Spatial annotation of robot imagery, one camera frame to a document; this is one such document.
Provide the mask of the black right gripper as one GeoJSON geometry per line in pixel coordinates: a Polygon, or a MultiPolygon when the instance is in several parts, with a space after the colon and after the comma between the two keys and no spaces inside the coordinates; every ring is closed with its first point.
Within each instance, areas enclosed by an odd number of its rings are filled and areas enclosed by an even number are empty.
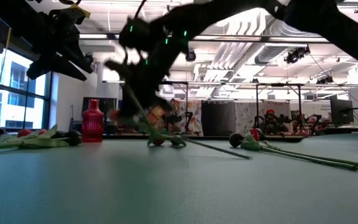
{"type": "Polygon", "coordinates": [[[124,80],[122,84],[122,106],[121,114],[125,117],[132,117],[140,109],[161,107],[164,111],[172,111],[170,103],[158,96],[156,90],[177,56],[179,46],[155,46],[145,51],[147,57],[142,56],[144,50],[139,48],[125,48],[124,60],[119,63],[113,59],[105,61],[108,69],[118,73],[124,80]],[[135,50],[139,56],[137,64],[127,63],[128,51],[135,50]],[[150,93],[147,104],[144,106],[143,93],[150,93]]]}

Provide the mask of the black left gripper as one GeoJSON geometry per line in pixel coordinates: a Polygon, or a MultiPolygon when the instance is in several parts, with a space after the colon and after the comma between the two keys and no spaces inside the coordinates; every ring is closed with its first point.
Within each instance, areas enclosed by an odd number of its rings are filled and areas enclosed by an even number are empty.
{"type": "Polygon", "coordinates": [[[89,18],[89,13],[77,4],[71,4],[63,9],[52,9],[49,13],[35,13],[33,19],[38,26],[38,34],[32,44],[32,51],[39,54],[39,60],[32,63],[27,70],[27,76],[36,78],[57,72],[77,80],[87,78],[70,62],[73,62],[87,73],[92,73],[91,65],[85,60],[86,54],[79,47],[80,32],[77,25],[89,18]]]}

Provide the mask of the artificial flowers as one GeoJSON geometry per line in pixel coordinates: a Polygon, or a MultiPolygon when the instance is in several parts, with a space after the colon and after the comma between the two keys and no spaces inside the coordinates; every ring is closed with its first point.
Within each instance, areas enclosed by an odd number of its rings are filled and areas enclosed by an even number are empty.
{"type": "MultiPolygon", "coordinates": [[[[69,144],[69,146],[77,146],[82,143],[82,137],[78,131],[66,132],[65,136],[66,136],[66,142],[69,144]]],[[[11,148],[38,149],[38,148],[53,148],[53,147],[11,147],[11,148]]]]}

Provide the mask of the black monitor on arm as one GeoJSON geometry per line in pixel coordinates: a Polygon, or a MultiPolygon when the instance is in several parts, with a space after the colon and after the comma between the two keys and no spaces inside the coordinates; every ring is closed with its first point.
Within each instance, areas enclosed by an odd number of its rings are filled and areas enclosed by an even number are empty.
{"type": "Polygon", "coordinates": [[[332,122],[352,123],[354,121],[352,101],[331,98],[330,104],[332,122]]]}

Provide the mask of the red ribbed vase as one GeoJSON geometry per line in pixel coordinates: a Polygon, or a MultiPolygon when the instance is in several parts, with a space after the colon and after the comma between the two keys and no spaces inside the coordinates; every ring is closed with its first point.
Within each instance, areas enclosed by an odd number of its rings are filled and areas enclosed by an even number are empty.
{"type": "Polygon", "coordinates": [[[88,109],[83,113],[83,142],[102,142],[104,132],[103,124],[104,114],[99,109],[99,100],[90,99],[88,109]]]}

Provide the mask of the black flat monitor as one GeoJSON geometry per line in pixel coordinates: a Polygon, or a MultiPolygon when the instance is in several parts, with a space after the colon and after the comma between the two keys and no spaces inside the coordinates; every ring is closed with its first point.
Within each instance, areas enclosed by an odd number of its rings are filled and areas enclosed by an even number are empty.
{"type": "Polygon", "coordinates": [[[82,111],[83,114],[88,108],[90,104],[90,100],[98,100],[98,107],[99,110],[104,114],[104,122],[108,122],[108,112],[110,110],[115,110],[117,106],[117,98],[91,98],[91,97],[84,97],[83,104],[82,104],[82,111]]]}

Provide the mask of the colourful patterned curtain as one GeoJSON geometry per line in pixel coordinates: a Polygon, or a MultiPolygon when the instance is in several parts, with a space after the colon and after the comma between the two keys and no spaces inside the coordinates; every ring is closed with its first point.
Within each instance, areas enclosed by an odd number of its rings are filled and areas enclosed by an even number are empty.
{"type": "Polygon", "coordinates": [[[182,115],[186,111],[191,112],[193,115],[190,118],[188,125],[188,133],[197,136],[203,136],[203,127],[201,124],[201,101],[188,100],[186,103],[185,100],[172,100],[170,104],[172,105],[174,112],[176,112],[177,115],[182,115]]]}

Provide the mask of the large window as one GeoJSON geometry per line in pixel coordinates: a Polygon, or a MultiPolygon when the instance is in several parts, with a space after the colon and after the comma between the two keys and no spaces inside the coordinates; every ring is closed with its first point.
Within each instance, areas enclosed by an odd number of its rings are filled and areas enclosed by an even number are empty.
{"type": "Polygon", "coordinates": [[[32,61],[4,49],[0,54],[0,128],[42,129],[50,114],[52,74],[28,78],[32,61]]]}

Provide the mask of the black curtain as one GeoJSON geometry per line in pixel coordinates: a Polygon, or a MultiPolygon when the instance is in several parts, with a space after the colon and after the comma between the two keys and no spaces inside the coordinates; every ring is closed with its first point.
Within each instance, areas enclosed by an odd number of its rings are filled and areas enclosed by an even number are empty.
{"type": "Polygon", "coordinates": [[[234,103],[203,101],[201,124],[204,136],[229,136],[236,131],[234,103]]]}

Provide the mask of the green table mat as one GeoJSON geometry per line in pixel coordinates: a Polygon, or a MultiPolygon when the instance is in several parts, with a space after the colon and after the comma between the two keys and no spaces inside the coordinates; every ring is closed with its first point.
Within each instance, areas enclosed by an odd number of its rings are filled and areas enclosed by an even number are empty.
{"type": "Polygon", "coordinates": [[[358,171],[227,141],[5,150],[0,223],[358,224],[358,171]]]}

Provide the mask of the white patterned curtain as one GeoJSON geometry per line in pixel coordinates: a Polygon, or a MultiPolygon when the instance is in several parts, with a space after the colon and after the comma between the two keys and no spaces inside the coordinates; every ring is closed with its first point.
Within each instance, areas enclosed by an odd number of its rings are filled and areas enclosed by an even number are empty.
{"type": "Polygon", "coordinates": [[[261,101],[256,102],[235,102],[235,124],[236,131],[242,132],[244,127],[253,127],[254,118],[257,116],[257,105],[259,106],[259,115],[264,117],[268,110],[274,110],[275,116],[279,117],[281,114],[290,116],[290,104],[287,102],[261,101]]]}

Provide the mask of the black table frame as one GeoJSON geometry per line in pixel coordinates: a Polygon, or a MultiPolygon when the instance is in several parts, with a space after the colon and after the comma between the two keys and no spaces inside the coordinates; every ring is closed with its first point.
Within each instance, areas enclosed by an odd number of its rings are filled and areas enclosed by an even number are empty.
{"type": "MultiPolygon", "coordinates": [[[[197,141],[228,141],[228,136],[193,136],[193,135],[184,135],[184,137],[187,137],[189,139],[194,139],[197,141]]],[[[148,134],[121,134],[121,135],[103,135],[103,139],[148,139],[148,134]]],[[[281,142],[300,142],[302,141],[306,136],[302,135],[265,135],[260,136],[260,140],[266,140],[266,141],[281,141],[281,142]]]]}

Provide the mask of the silver ventilation duct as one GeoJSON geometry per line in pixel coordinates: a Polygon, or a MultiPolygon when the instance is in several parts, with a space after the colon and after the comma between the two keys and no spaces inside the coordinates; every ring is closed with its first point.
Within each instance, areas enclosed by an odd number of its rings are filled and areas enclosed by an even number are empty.
{"type": "MultiPolygon", "coordinates": [[[[274,19],[272,22],[268,23],[268,26],[263,31],[262,35],[282,37],[310,37],[313,34],[297,30],[293,27],[290,27],[283,21],[274,19]]],[[[262,50],[255,57],[255,63],[260,65],[267,65],[273,62],[278,56],[282,56],[284,52],[287,52],[288,50],[295,50],[299,47],[306,47],[306,44],[265,43],[262,47],[262,50]]]]}

